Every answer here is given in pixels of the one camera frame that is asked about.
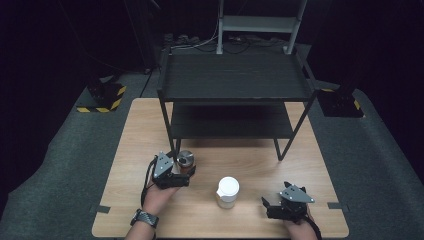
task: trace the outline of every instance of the shelf tier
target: shelf tier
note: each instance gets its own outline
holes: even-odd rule
[[[229,16],[223,17],[223,31],[247,32],[293,32],[295,17],[258,17],[258,16]]]
[[[172,113],[173,139],[288,139],[284,103],[181,103]]]

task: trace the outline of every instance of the wooden table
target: wooden table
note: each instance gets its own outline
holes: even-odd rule
[[[302,103],[286,103],[290,120],[296,122]],[[169,114],[172,103],[168,103]],[[181,149],[193,152],[197,170],[190,186],[173,196],[161,213],[158,238],[284,238],[281,220],[268,219],[261,197],[277,203],[284,181],[305,186],[316,200],[310,210],[323,237],[343,238],[349,233],[337,203],[325,163],[309,119],[306,118],[290,152],[283,161],[275,155],[273,140],[186,140]],[[96,237],[123,237],[140,205],[140,192],[148,163],[160,151],[169,151],[169,142],[158,99],[135,99],[109,174],[92,233]],[[222,177],[240,183],[232,209],[221,209],[215,199]]]

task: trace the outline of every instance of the gray floor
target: gray floor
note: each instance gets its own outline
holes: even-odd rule
[[[234,52],[240,48],[232,47]],[[243,54],[267,51],[278,49],[253,47]],[[91,227],[129,107],[140,95],[156,97],[158,74],[124,74],[119,82],[127,90],[115,112],[70,109],[41,168],[9,195],[0,239],[96,239]],[[315,82],[317,88],[337,87],[321,80]],[[325,117],[317,101],[309,113],[345,209],[346,239],[423,239],[423,185],[367,96],[356,90],[354,97],[365,118]]]

